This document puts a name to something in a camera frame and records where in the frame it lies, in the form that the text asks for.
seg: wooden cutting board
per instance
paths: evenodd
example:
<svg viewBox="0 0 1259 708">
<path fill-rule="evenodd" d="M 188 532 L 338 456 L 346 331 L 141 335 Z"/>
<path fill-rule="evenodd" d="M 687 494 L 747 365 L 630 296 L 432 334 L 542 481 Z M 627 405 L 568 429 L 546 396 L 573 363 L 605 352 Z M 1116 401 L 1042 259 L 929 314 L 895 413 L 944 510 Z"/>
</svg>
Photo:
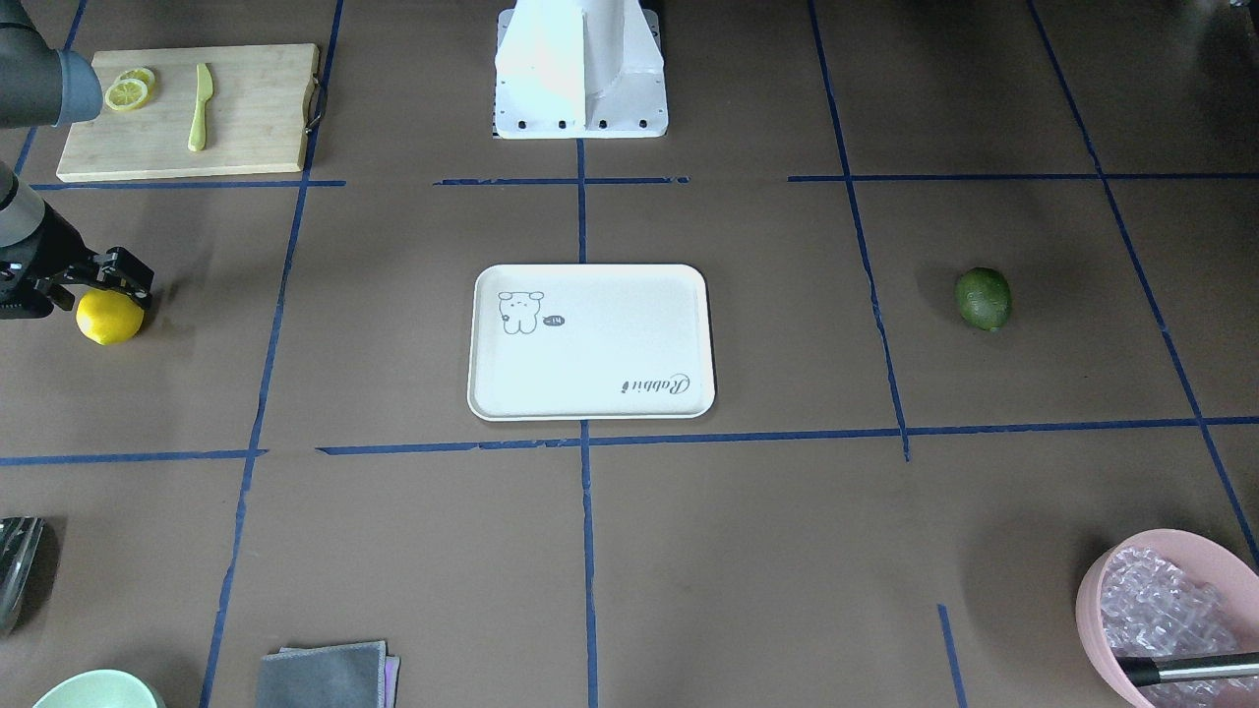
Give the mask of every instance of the wooden cutting board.
<svg viewBox="0 0 1259 708">
<path fill-rule="evenodd" d="M 214 79 L 205 105 L 205 149 L 188 149 L 196 64 Z M 97 52 L 92 68 L 108 88 L 122 72 L 149 67 L 157 87 L 127 112 L 101 110 L 71 126 L 57 168 L 64 181 L 300 173 L 306 111 L 315 91 L 313 44 Z"/>
</svg>

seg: cartoon bear drawing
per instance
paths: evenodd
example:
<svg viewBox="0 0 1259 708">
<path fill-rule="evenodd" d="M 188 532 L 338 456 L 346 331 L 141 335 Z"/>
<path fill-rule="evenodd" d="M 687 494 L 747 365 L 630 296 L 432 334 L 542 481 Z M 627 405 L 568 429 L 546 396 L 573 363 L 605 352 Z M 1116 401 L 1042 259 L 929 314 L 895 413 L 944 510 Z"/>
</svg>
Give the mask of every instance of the cartoon bear drawing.
<svg viewBox="0 0 1259 708">
<path fill-rule="evenodd" d="M 543 309 L 541 292 L 500 292 L 499 312 L 507 334 L 530 334 L 538 329 L 538 311 Z"/>
</svg>

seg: gray cloth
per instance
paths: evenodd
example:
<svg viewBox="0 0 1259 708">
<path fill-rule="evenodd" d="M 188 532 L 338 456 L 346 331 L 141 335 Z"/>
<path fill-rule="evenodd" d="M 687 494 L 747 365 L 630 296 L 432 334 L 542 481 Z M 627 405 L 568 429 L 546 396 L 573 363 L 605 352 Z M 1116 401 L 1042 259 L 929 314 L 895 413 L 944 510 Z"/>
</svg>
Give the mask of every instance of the gray cloth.
<svg viewBox="0 0 1259 708">
<path fill-rule="evenodd" d="M 298 649 L 262 658 L 257 708 L 380 708 L 385 642 Z"/>
</svg>

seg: yellow knife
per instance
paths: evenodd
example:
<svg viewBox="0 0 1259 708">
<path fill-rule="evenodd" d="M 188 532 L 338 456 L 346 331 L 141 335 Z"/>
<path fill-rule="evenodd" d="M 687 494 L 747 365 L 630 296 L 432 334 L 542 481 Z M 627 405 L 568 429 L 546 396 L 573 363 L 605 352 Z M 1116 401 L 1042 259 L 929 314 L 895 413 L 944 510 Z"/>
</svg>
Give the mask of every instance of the yellow knife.
<svg viewBox="0 0 1259 708">
<path fill-rule="evenodd" d="M 205 149 L 205 102 L 214 96 L 210 68 L 196 64 L 196 108 L 193 111 L 193 130 L 188 134 L 188 149 L 193 152 Z"/>
</svg>

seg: yellow lemon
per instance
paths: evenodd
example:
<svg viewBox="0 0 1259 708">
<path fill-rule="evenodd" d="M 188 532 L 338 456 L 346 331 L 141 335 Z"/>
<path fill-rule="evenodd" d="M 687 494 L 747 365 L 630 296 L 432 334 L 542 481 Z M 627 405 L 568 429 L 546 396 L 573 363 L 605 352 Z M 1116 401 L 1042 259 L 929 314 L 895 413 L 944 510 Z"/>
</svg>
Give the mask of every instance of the yellow lemon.
<svg viewBox="0 0 1259 708">
<path fill-rule="evenodd" d="M 112 290 L 89 290 L 79 297 L 74 321 L 97 344 L 118 344 L 140 331 L 145 311 L 130 297 Z"/>
<path fill-rule="evenodd" d="M 149 84 L 138 78 L 113 82 L 104 92 L 104 105 L 115 111 L 135 111 L 149 102 Z"/>
<path fill-rule="evenodd" d="M 127 69 L 118 74 L 118 78 L 113 79 L 113 83 L 118 83 L 125 78 L 136 78 L 145 82 L 149 87 L 149 92 L 152 93 L 154 87 L 157 84 L 157 76 L 149 67 L 136 67 L 133 69 Z"/>
</svg>

